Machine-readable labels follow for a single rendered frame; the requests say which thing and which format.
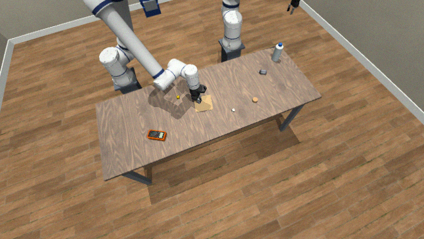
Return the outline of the tan flat mat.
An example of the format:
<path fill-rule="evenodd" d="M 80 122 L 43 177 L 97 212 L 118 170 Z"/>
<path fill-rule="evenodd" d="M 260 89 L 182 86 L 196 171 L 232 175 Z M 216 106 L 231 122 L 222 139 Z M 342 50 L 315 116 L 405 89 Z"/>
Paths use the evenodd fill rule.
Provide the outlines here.
<path fill-rule="evenodd" d="M 195 100 L 195 110 L 196 112 L 206 111 L 206 110 L 213 110 L 213 105 L 211 101 L 211 95 L 205 95 L 201 96 L 201 102 L 198 104 L 198 102 Z"/>

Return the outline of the orange digital multimeter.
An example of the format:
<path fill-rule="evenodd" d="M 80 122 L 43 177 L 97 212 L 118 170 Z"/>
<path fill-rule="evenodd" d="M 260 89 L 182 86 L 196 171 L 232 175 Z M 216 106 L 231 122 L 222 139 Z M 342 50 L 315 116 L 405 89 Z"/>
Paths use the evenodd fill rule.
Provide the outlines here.
<path fill-rule="evenodd" d="M 167 133 L 165 131 L 149 130 L 147 137 L 149 139 L 164 141 Z"/>

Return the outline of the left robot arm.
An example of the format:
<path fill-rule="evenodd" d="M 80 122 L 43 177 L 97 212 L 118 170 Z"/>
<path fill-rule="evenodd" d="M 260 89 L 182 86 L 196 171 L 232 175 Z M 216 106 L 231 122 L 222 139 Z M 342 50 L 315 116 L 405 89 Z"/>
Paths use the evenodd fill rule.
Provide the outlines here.
<path fill-rule="evenodd" d="M 240 33 L 242 15 L 239 13 L 240 0 L 223 0 L 221 13 L 224 22 L 222 45 L 225 49 L 235 50 L 241 46 Z"/>

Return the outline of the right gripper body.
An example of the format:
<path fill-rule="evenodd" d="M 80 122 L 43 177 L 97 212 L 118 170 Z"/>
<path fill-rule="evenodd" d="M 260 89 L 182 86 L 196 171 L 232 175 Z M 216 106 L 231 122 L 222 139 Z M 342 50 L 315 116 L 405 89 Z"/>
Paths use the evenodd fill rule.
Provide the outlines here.
<path fill-rule="evenodd" d="M 192 100 L 197 100 L 200 93 L 205 93 L 205 91 L 207 89 L 207 87 L 205 85 L 202 85 L 200 83 L 198 83 L 198 85 L 195 86 L 195 87 L 191 87 L 191 86 L 188 85 L 188 88 L 190 90 Z"/>

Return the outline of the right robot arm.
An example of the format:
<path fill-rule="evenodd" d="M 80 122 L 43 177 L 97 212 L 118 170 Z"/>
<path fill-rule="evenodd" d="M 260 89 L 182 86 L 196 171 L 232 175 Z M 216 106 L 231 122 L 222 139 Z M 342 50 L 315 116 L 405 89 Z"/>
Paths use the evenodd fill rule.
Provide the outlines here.
<path fill-rule="evenodd" d="M 127 67 L 134 58 L 155 79 L 153 83 L 161 91 L 166 90 L 179 76 L 191 87 L 198 85 L 200 81 L 195 65 L 187 65 L 174 58 L 169 61 L 168 69 L 164 70 L 160 66 L 134 33 L 128 0 L 83 0 L 83 2 L 117 36 L 119 46 L 108 47 L 99 55 L 99 60 L 117 86 L 126 86 L 134 80 L 133 71 Z"/>

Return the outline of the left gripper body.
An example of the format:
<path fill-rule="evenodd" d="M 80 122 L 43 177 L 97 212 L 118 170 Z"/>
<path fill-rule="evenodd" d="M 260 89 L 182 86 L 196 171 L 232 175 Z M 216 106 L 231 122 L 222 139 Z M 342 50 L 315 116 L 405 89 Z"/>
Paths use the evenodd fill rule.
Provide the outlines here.
<path fill-rule="evenodd" d="M 291 0 L 291 5 L 294 7 L 294 8 L 296 8 L 296 7 L 298 7 L 299 6 L 299 1 L 300 0 Z"/>

